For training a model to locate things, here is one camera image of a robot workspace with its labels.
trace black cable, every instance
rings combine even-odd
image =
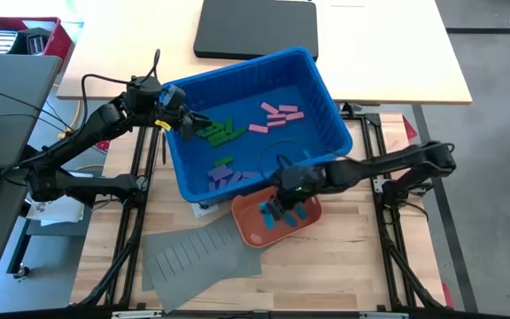
[[[427,212],[424,208],[416,205],[416,204],[413,204],[413,203],[409,203],[409,202],[404,202],[405,205],[408,205],[410,207],[414,207],[416,209],[418,209],[419,211],[421,211],[425,216],[426,216],[426,222],[429,220],[429,212]]]
[[[3,171],[1,171],[1,177],[7,181],[8,183],[11,183],[13,185],[17,185],[17,186],[22,186],[22,187],[27,187],[26,184],[24,183],[17,183],[17,182],[14,182],[12,180],[9,179],[9,177],[7,177],[6,173],[9,171],[9,169],[11,169],[12,167],[8,167],[6,169],[4,169]]]
[[[155,57],[153,59],[153,66],[152,66],[151,70],[147,73],[147,75],[145,75],[145,77],[141,80],[141,82],[145,82],[145,80],[149,79],[151,77],[151,74],[154,74],[155,77],[158,78],[157,77],[157,65],[158,65],[159,60],[160,60],[160,50],[156,49]],[[82,117],[82,122],[81,122],[82,125],[84,123],[86,123],[86,120],[88,119],[88,98],[86,96],[86,79],[88,79],[89,77],[93,77],[93,78],[108,81],[108,82],[119,83],[119,84],[126,84],[126,85],[133,84],[132,82],[117,80],[117,79],[113,79],[113,78],[98,75],[98,74],[85,74],[84,76],[82,76],[82,78],[81,78],[81,99],[84,102],[84,116]]]
[[[119,83],[119,84],[126,84],[130,85],[131,82],[122,81],[122,80],[116,80],[112,78],[108,78],[106,76],[98,75],[98,74],[85,74],[81,78],[81,99],[84,102],[84,116],[82,117],[81,125],[84,125],[86,123],[86,120],[88,119],[88,99],[86,97],[86,79],[89,77],[93,77],[96,79],[113,82],[113,83]]]
[[[55,128],[55,129],[57,129],[57,130],[59,130],[59,131],[62,131],[62,128],[59,128],[58,126],[56,126],[56,125],[54,125],[54,124],[50,123],[49,121],[47,121],[47,120],[45,120],[45,119],[37,118],[36,116],[31,115],[31,114],[0,114],[0,117],[5,117],[5,116],[27,116],[27,117],[31,117],[31,118],[34,118],[34,119],[37,119],[37,120],[43,121],[43,122],[45,122],[46,124],[49,124],[50,126],[52,126],[53,128]],[[106,152],[102,152],[101,150],[98,150],[95,146],[92,146],[92,147],[91,147],[91,149],[93,149],[94,151],[100,152],[100,153],[102,153],[103,155],[107,155],[107,153],[106,153]],[[7,182],[9,182],[9,183],[11,183],[11,184],[13,184],[13,185],[27,187],[27,185],[26,185],[26,184],[24,184],[24,183],[18,183],[18,182],[14,182],[14,181],[12,181],[11,179],[9,179],[9,177],[7,177],[6,173],[7,173],[10,169],[13,169],[14,167],[25,166],[26,164],[28,164],[28,163],[32,162],[33,160],[38,160],[38,159],[42,158],[42,157],[43,157],[43,156],[45,156],[45,155],[46,155],[45,153],[42,153],[42,154],[39,154],[39,155],[37,155],[37,156],[34,156],[33,158],[25,159],[25,160],[23,160],[23,161],[21,161],[21,162],[19,162],[19,163],[16,163],[16,164],[14,164],[14,165],[12,165],[12,166],[10,166],[10,167],[7,167],[7,168],[5,168],[5,169],[1,172],[1,177],[2,177],[5,181],[7,181]]]
[[[31,115],[31,114],[0,114],[0,117],[5,117],[5,116],[27,116],[27,117],[31,117],[31,118],[34,118],[34,119],[37,119],[37,120],[40,120],[40,121],[43,121],[47,124],[49,124],[50,126],[52,126],[53,128],[59,130],[59,131],[63,131],[62,128],[59,128],[58,126],[50,123],[49,121],[45,120],[45,119],[41,119],[40,117],[36,117],[34,115]],[[99,152],[103,155],[107,155],[106,152],[102,151],[102,150],[99,150],[97,149],[95,146],[92,146],[91,147],[92,150],[96,151],[96,152]],[[32,158],[32,159],[26,159],[26,160],[36,160],[36,159],[39,159],[38,157],[37,158]]]
[[[154,74],[155,75],[155,78],[158,79],[157,77],[157,64],[158,64],[158,61],[160,60],[160,50],[159,49],[156,49],[155,50],[155,57],[153,58],[152,60],[152,68],[151,70],[147,73],[147,75],[145,75],[145,77],[141,80],[141,83],[147,81],[150,77],[151,77],[151,74]]]
[[[9,99],[11,99],[11,100],[13,100],[13,101],[15,101],[15,102],[19,102],[19,103],[21,103],[21,104],[23,104],[23,105],[30,106],[30,107],[34,108],[35,110],[39,110],[39,111],[41,111],[41,112],[43,112],[43,113],[47,113],[50,117],[52,117],[52,118],[54,118],[55,120],[59,121],[60,123],[64,124],[67,128],[70,128],[70,126],[69,126],[68,124],[66,124],[64,121],[62,121],[62,119],[60,119],[60,118],[59,118],[59,117],[57,117],[57,116],[54,116],[54,114],[52,114],[52,113],[50,113],[50,112],[48,112],[48,111],[46,111],[46,110],[43,110],[42,108],[36,107],[36,106],[34,106],[34,105],[32,105],[32,104],[29,104],[29,103],[27,103],[27,102],[25,102],[25,101],[23,101],[23,100],[20,100],[20,99],[15,98],[15,97],[8,96],[7,94],[1,93],[1,92],[0,92],[0,96],[1,96],[1,97],[7,97],[7,98],[9,98]]]
[[[49,103],[49,100],[44,101],[44,103],[46,103],[46,104],[49,106],[49,108],[52,110],[52,112],[54,113],[54,115],[56,115],[56,116],[60,119],[60,122],[61,122],[61,123],[64,123],[64,120],[62,120],[62,118],[60,117],[60,115],[58,115],[57,110],[54,108],[54,106],[52,106],[52,105]]]
[[[286,155],[278,154],[276,156],[276,163],[281,169],[284,169],[284,165],[282,164],[281,159],[283,159],[289,166],[292,166],[292,161]]]
[[[98,209],[101,209],[101,208],[104,208],[105,206],[107,206],[107,204],[109,204],[112,201],[112,199],[113,199],[113,195],[110,194],[110,197],[108,199],[98,200],[97,202],[95,202],[94,206],[92,207],[92,213],[95,212]]]
[[[112,199],[100,199],[94,202],[94,205],[102,204],[105,202],[121,202],[119,198],[112,198]]]

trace black metal frame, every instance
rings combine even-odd
[[[366,114],[355,114],[350,105],[346,105],[346,107],[343,109],[343,111],[340,114],[343,119],[350,120],[350,121],[359,121],[361,124],[361,130],[363,132],[363,139],[364,139],[364,146],[366,149],[366,155],[367,158],[371,158],[374,156],[373,153],[373,145],[371,142],[371,136],[369,134],[369,124],[373,124],[373,128],[375,130],[375,139],[377,142],[377,147],[379,149],[380,155],[386,154],[387,149],[385,146],[384,138],[383,138],[383,129],[381,126],[381,120],[379,118],[379,114],[372,114],[372,113],[366,113]],[[133,157],[133,163],[131,165],[131,174],[136,175],[138,171],[139,162],[141,160],[141,156],[143,153],[143,145],[144,145],[144,138],[145,138],[145,128],[140,128],[139,135],[137,137],[137,141],[135,144],[135,152]],[[147,197],[149,194],[149,183],[151,182],[151,175],[152,171],[154,169],[154,159],[156,156],[155,150],[157,149],[158,144],[158,134],[159,132],[157,130],[153,130],[152,136],[151,136],[151,143],[149,148],[149,154],[147,157],[147,163],[145,165],[145,178],[147,181],[147,188],[144,190],[144,200],[140,201],[137,207],[137,216],[135,220],[135,227],[138,234],[137,243],[135,246],[135,249],[131,253],[131,256],[129,258],[129,264],[127,267],[127,273],[126,273],[126,280],[123,287],[123,296],[120,299],[120,304],[124,306],[128,306],[130,302],[131,292],[133,289],[133,281],[135,279],[135,265],[136,265],[136,257],[139,251],[139,241],[141,237],[141,232],[143,230],[143,220],[144,220],[144,213],[146,210],[147,205]],[[385,175],[383,178],[389,179],[389,175]],[[372,191],[374,189],[374,178],[370,179]],[[385,221],[384,218],[384,207],[381,204],[381,198],[378,195],[375,195],[374,192],[374,203],[375,203],[375,213],[376,213],[376,220],[377,220],[377,227],[379,230],[379,236],[383,236],[383,232],[388,225],[388,223]],[[118,230],[118,240],[116,243],[116,253],[114,253],[114,259],[116,258],[117,254],[123,247],[123,243],[125,242],[125,236],[127,234],[128,229],[128,222],[129,222],[129,215],[130,215],[130,209],[124,208],[124,211],[121,215],[121,221],[120,221],[120,227]],[[390,216],[391,216],[391,225],[394,232],[395,237],[395,243],[398,252],[401,254],[403,259],[406,261],[406,249],[405,249],[405,239],[403,237],[403,230],[400,225],[400,220],[398,218],[398,210],[392,209],[390,210]],[[397,285],[395,282],[395,274],[392,267],[392,260],[390,257],[390,253],[388,250],[382,245],[382,256],[383,256],[383,265],[385,268],[385,275],[387,278],[387,285],[388,285],[388,292],[389,292],[389,298],[390,298],[390,306],[392,309],[395,309],[397,307],[403,306],[401,301],[398,298],[397,294]],[[111,305],[112,300],[114,298],[114,293],[116,289],[116,283],[117,280],[113,280],[109,290],[108,295],[109,298],[106,298],[106,305]],[[405,293],[406,293],[406,304],[410,307],[416,306],[416,300],[413,293],[412,286],[408,282],[405,276],[403,276],[403,283],[405,285]],[[290,314],[293,315],[325,315],[324,312],[290,312]],[[347,316],[349,314],[354,314],[354,312],[332,312],[333,314],[338,314],[341,316]]]
[[[364,138],[364,145],[366,148],[366,155],[368,157],[373,156],[373,146],[371,143],[371,138],[369,134],[369,124],[373,125],[373,128],[375,130],[375,137],[376,141],[379,147],[379,152],[381,154],[386,153],[386,148],[384,144],[383,139],[383,130],[381,128],[381,121],[378,114],[355,114],[353,111],[351,111],[351,108],[349,105],[347,105],[343,111],[341,112],[341,116],[345,120],[353,120],[353,121],[359,121],[361,125],[361,129],[363,132],[363,138]],[[14,312],[14,313],[6,313],[6,314],[0,314],[0,318],[29,318],[29,319],[36,319],[36,318],[55,318],[55,319],[62,319],[62,318],[112,318],[113,312],[119,312],[119,311],[128,311],[132,310],[129,309],[129,301],[131,297],[131,291],[133,288],[133,281],[135,279],[135,266],[137,262],[137,254],[139,250],[139,239],[141,237],[141,231],[143,230],[143,220],[144,220],[144,212],[146,208],[146,199],[148,197],[149,188],[151,185],[151,175],[152,171],[154,169],[154,163],[155,163],[155,157],[157,155],[157,144],[158,144],[158,134],[159,132],[154,129],[153,133],[151,135],[151,142],[150,142],[150,148],[149,148],[149,154],[147,156],[147,161],[145,165],[145,177],[146,177],[146,189],[143,189],[144,193],[144,200],[140,201],[137,205],[137,215],[135,218],[135,227],[137,230],[137,242],[136,245],[133,247],[133,251],[131,252],[131,256],[129,258],[129,263],[127,267],[127,275],[126,275],[126,281],[124,283],[123,287],[123,296],[120,299],[120,303],[113,304],[113,305],[100,305],[100,306],[86,306],[86,305],[78,305],[78,306],[71,306],[71,307],[65,307],[65,308],[58,308],[58,309],[44,309],[44,310],[35,310],[35,311],[25,311],[25,312]],[[144,144],[144,138],[145,138],[145,129],[143,129],[143,132],[140,131],[136,146],[135,146],[135,152],[134,152],[134,161],[131,167],[131,172],[133,174],[137,174],[138,172],[138,166],[140,162],[140,158],[143,153],[143,144]],[[374,185],[373,185],[373,178],[371,179],[371,185],[372,185],[372,192],[374,193],[374,202],[375,202],[375,213],[376,213],[376,219],[377,219],[377,226],[379,229],[379,236],[380,239],[382,236],[385,236],[387,234],[386,226],[389,225],[384,220],[384,214],[383,214],[383,207],[380,205],[381,201],[379,196],[375,195]],[[401,271],[403,271],[403,274],[405,272],[408,272],[409,276],[414,276],[414,274],[411,274],[410,269],[403,268],[403,264],[406,264],[406,251],[404,247],[404,239],[402,235],[402,229],[400,228],[400,223],[398,222],[398,218],[396,216],[398,212],[394,211],[391,212],[391,219],[395,235],[395,246],[397,248],[397,251],[400,253],[399,258],[395,260],[395,262],[399,265],[401,268]],[[127,234],[127,228],[128,228],[128,221],[129,221],[129,215],[130,210],[127,210],[126,216],[121,216],[120,221],[120,228],[118,231],[118,236],[123,235],[123,237]],[[123,246],[122,243],[124,243],[125,240],[121,240],[118,238],[118,242],[120,243],[120,246]],[[414,300],[414,293],[412,293],[412,288],[410,287],[411,283],[408,283],[406,277],[403,275],[403,282],[405,284],[408,284],[410,289],[409,292],[406,293],[406,299],[407,303],[409,305],[404,306],[398,299],[397,295],[397,286],[395,283],[395,274],[392,267],[392,259],[389,253],[389,249],[386,246],[383,245],[383,242],[381,244],[382,248],[382,255],[383,255],[383,264],[385,268],[385,275],[387,277],[387,285],[388,285],[388,292],[390,297],[390,306],[391,306],[391,312],[387,313],[384,317],[390,318],[389,315],[393,314],[407,314],[410,318],[421,318],[421,319],[428,319],[428,318],[442,318],[442,319],[452,319],[452,318],[470,318],[470,319],[499,319],[499,318],[510,318],[510,316],[502,316],[502,315],[486,315],[486,314],[477,314],[477,313],[467,313],[467,312],[461,312],[461,311],[455,311],[450,308],[445,307],[416,307],[413,303],[410,303],[409,296]],[[115,285],[112,283],[110,288],[113,288],[113,292],[115,291]],[[113,299],[114,295],[111,294],[109,297],[109,301]],[[144,309],[144,304],[138,304],[137,310]],[[385,306],[380,305],[377,307],[378,312],[385,312]],[[248,319],[310,319],[310,318],[332,318],[332,319],[338,319],[338,318],[367,318],[369,317],[368,314],[371,314],[370,312],[358,312],[358,311],[209,311],[209,310],[198,310],[198,311],[190,311],[190,310],[175,310],[170,313],[170,315],[166,314],[163,311],[157,311],[157,314],[161,314],[163,316],[170,316],[170,317],[198,317],[198,318],[222,318],[227,317],[228,319],[235,319],[235,318],[248,318]]]
[[[135,143],[135,151],[133,153],[133,161],[131,163],[130,174],[137,177],[139,172],[139,164],[141,163],[141,157],[143,155],[143,146],[145,141],[147,128],[139,128],[139,132],[137,135],[137,141]],[[147,198],[149,196],[149,188],[151,186],[151,177],[152,172],[154,170],[155,157],[157,155],[157,145],[158,145],[158,129],[153,129],[151,133],[151,141],[149,143],[149,154],[147,155],[147,161],[145,163],[145,184],[142,186],[143,197],[137,201],[135,207],[125,206],[121,212],[120,226],[118,228],[118,236],[115,243],[115,249],[113,252],[113,260],[115,261],[120,257],[120,253],[126,245],[126,236],[128,232],[129,218],[131,215],[131,210],[133,208],[137,209],[136,217],[135,217],[135,225],[134,230],[136,231],[136,239],[135,239],[135,247],[131,251],[128,258],[128,267],[125,276],[125,283],[123,285],[123,294],[120,298],[120,305],[124,305],[128,307],[129,302],[131,300],[131,292],[133,290],[133,281],[135,279],[135,267],[137,263],[137,255],[139,253],[139,244],[141,241],[141,233],[143,231],[143,222],[144,222],[144,214],[147,207]],[[107,293],[105,294],[105,305],[110,306],[114,305],[115,291],[117,287],[117,275],[114,274],[115,277],[109,284],[107,289]]]
[[[27,216],[28,210],[31,207],[31,204],[26,200],[23,202],[21,206],[19,216]],[[25,257],[25,253],[27,252],[28,243],[31,241],[31,235],[27,234],[28,227],[31,224],[31,220],[26,218],[25,224],[23,224],[23,229],[19,234],[19,239],[17,244],[15,245],[15,250],[13,250],[13,255],[11,256],[11,260],[9,261],[9,266],[7,266],[7,274],[18,275],[21,269],[21,263],[23,262],[23,258]]]

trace wooden table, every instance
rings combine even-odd
[[[145,75],[160,48],[162,82],[239,62],[196,58],[192,50],[203,0],[109,0],[83,5],[85,26],[58,97],[81,98],[93,73],[128,80]],[[318,69],[336,101],[471,104],[472,99],[434,0],[316,0]],[[91,98],[123,85],[87,81]]]
[[[382,114],[381,119],[388,152],[407,147],[402,115],[387,113]],[[359,122],[346,123],[354,141],[349,155],[364,159]],[[134,132],[112,141],[104,175],[129,172],[136,136]],[[156,163],[143,234],[200,227],[229,211],[229,205],[220,205],[220,212],[199,220],[194,218],[190,204],[178,191],[172,162],[167,157],[165,166],[160,160]],[[374,310],[376,305],[390,307],[369,181],[341,194],[320,196],[320,200],[324,213],[321,220],[264,252],[261,276],[220,281],[180,309]],[[412,202],[421,205],[418,198],[412,198]],[[427,220],[409,207],[400,212],[411,268],[436,300],[444,303]],[[110,266],[120,216],[119,203],[111,203],[93,213],[73,286],[72,302],[86,297]],[[131,305],[146,302],[148,308],[162,307],[155,292],[141,289],[141,257],[139,253]],[[405,300],[402,276],[397,267],[394,268],[399,296]],[[125,269],[120,272],[117,298],[121,295],[125,272]]]

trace black laptop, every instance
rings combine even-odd
[[[316,6],[311,2],[204,0],[194,53],[250,59],[292,47],[318,58]]]

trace blue plastic bin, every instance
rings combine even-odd
[[[267,134],[247,130],[231,142],[211,147],[206,139],[193,136],[183,141],[178,133],[167,134],[173,157],[176,180],[182,197],[192,203],[217,203],[246,195],[268,186],[264,176],[277,168],[276,155],[292,162],[314,164],[332,160],[335,154],[347,154],[352,138],[338,114],[310,53],[303,48],[276,52],[233,66],[170,82],[186,92],[190,109],[225,122],[233,118],[234,128],[250,124],[266,126],[267,112],[260,106],[267,102],[297,105],[305,113],[302,120],[286,126],[269,128]],[[289,139],[295,143],[279,143]],[[208,190],[215,160],[233,156],[228,166],[234,171],[262,172],[264,176],[243,179],[216,191]]]

